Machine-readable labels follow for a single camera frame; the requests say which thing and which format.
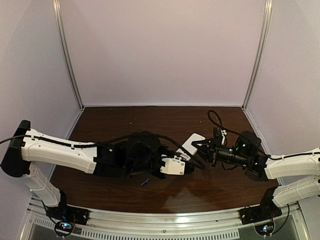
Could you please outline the white remote control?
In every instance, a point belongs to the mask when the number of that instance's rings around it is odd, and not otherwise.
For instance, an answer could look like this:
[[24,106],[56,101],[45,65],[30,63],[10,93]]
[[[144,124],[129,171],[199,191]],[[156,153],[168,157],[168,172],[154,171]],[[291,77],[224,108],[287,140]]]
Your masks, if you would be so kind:
[[[205,140],[205,137],[198,134],[193,133],[183,144],[182,147],[185,148],[191,155],[195,155],[197,152],[196,147],[192,146],[192,142],[194,141],[202,141]],[[181,161],[189,161],[191,159],[181,148],[176,151],[176,156]]]

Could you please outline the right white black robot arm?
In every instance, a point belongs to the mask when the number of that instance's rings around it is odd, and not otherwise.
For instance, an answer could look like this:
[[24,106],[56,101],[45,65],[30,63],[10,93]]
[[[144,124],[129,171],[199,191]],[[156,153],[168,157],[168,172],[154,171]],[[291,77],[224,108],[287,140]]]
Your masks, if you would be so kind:
[[241,167],[245,175],[256,182],[282,177],[304,176],[296,182],[281,185],[266,192],[262,205],[281,208],[320,193],[320,150],[289,155],[260,155],[261,139],[252,131],[242,132],[235,145],[223,145],[223,133],[218,127],[213,137],[192,141],[200,156],[212,166],[218,161]]

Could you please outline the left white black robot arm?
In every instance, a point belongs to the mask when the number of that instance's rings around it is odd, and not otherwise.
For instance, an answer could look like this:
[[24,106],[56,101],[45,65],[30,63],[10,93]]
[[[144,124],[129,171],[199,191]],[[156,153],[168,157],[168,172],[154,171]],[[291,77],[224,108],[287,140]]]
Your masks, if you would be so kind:
[[51,137],[22,120],[12,137],[1,169],[14,178],[24,178],[26,185],[51,209],[64,209],[65,193],[54,187],[40,171],[37,162],[68,167],[100,177],[131,177],[150,173],[160,179],[170,174],[167,167],[173,152],[162,145],[159,137],[133,133],[120,142],[79,142]]

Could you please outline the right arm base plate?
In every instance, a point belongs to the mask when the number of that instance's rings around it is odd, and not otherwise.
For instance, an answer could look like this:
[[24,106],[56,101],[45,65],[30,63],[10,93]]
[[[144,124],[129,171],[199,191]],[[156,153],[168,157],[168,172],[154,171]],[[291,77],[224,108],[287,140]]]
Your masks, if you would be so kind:
[[266,205],[246,206],[238,211],[242,225],[271,220],[282,215],[280,208]]

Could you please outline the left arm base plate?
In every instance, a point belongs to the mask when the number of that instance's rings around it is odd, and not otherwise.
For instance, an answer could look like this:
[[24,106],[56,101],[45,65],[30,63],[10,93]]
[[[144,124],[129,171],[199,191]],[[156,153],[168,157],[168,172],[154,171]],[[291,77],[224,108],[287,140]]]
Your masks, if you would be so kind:
[[83,226],[87,224],[89,213],[90,211],[88,209],[69,205],[64,207],[46,207],[46,215],[48,217]]

